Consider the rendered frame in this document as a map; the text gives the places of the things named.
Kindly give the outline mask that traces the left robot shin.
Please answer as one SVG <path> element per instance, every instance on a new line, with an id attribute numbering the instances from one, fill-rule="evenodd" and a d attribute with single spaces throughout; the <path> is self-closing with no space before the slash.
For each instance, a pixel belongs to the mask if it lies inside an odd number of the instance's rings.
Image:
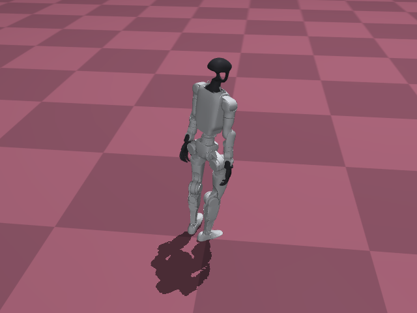
<path id="1" fill-rule="evenodd" d="M 192 224 L 192 222 L 194 222 L 194 225 L 196 225 L 197 223 L 197 213 L 198 213 L 198 209 L 200 206 L 200 202 L 201 202 L 201 193 L 200 194 L 192 194 L 190 192 L 190 187 L 193 181 L 190 182 L 189 186 L 188 186 L 188 191 L 189 191 L 189 195 L 188 195 L 188 207 L 190 209 L 190 224 Z"/>

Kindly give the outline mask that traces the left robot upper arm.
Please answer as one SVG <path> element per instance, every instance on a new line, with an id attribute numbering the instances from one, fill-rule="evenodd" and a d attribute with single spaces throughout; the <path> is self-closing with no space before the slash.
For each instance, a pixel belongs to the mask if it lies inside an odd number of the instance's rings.
<path id="1" fill-rule="evenodd" d="M 193 100 L 192 100 L 192 115 L 195 117 L 195 109 L 196 109 L 196 102 L 197 102 L 197 92 L 199 87 L 204 84 L 205 82 L 198 82 L 193 84 Z"/>

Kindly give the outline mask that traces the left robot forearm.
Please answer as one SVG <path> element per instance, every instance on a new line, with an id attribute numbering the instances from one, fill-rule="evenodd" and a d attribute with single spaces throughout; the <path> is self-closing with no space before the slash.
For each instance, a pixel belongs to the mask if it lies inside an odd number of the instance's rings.
<path id="1" fill-rule="evenodd" d="M 196 119 L 192 115 L 192 113 L 190 114 L 189 122 L 190 122 L 190 124 L 188 126 L 188 130 L 187 130 L 187 133 L 185 134 L 185 136 L 187 134 L 189 134 L 189 136 L 190 136 L 189 141 L 193 141 L 194 138 L 195 138 L 195 134 L 197 133 L 197 125 L 196 125 Z"/>

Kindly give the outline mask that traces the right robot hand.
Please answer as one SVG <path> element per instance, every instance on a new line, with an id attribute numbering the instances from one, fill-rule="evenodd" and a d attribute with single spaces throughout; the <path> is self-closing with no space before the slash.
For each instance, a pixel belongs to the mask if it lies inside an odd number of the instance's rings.
<path id="1" fill-rule="evenodd" d="M 231 167 L 230 165 L 231 165 L 230 161 L 225 161 L 225 166 L 224 166 L 224 168 L 226 169 L 225 180 L 222 180 L 224 182 L 222 182 L 220 186 L 226 185 L 227 182 L 229 181 L 229 178 L 231 176 L 231 169 L 233 168 L 233 165 Z"/>

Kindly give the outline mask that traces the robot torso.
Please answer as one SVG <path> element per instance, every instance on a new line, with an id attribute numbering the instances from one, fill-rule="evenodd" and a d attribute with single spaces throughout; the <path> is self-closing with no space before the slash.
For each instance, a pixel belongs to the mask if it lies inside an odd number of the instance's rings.
<path id="1" fill-rule="evenodd" d="M 195 109 L 197 128 L 203 132 L 201 138 L 196 140 L 195 151 L 207 161 L 213 151 L 218 152 L 218 143 L 214 141 L 214 137 L 223 129 L 222 97 L 230 97 L 225 89 L 221 90 L 221 86 L 218 93 L 208 91 L 204 87 L 209 84 L 210 81 L 207 81 L 199 87 Z"/>

